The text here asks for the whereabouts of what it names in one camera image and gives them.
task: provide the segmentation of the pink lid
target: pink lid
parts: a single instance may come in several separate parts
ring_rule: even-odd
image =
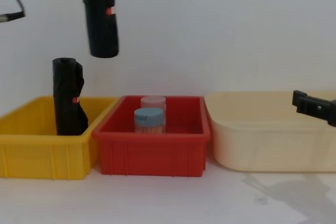
[[[141,98],[141,107],[143,108],[162,108],[165,109],[166,98],[160,96],[150,96]]]

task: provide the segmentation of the red plastic bin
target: red plastic bin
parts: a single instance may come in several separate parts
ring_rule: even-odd
[[[122,97],[93,131],[102,174],[201,177],[210,129],[203,97],[166,97],[166,133],[134,132],[143,96]]]

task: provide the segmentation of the blue lid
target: blue lid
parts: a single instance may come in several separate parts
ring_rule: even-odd
[[[163,125],[163,110],[159,108],[141,108],[134,112],[134,122],[142,127]]]

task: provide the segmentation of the white table surface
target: white table surface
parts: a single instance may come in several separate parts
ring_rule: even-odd
[[[0,179],[1,224],[335,224],[336,174]]]

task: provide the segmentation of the black cylindrical object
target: black cylindrical object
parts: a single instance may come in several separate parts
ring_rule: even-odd
[[[119,53],[115,0],[83,0],[90,51],[97,58],[113,58]]]
[[[52,62],[57,134],[81,135],[88,128],[88,118],[79,102],[84,85],[82,65],[72,58]]]

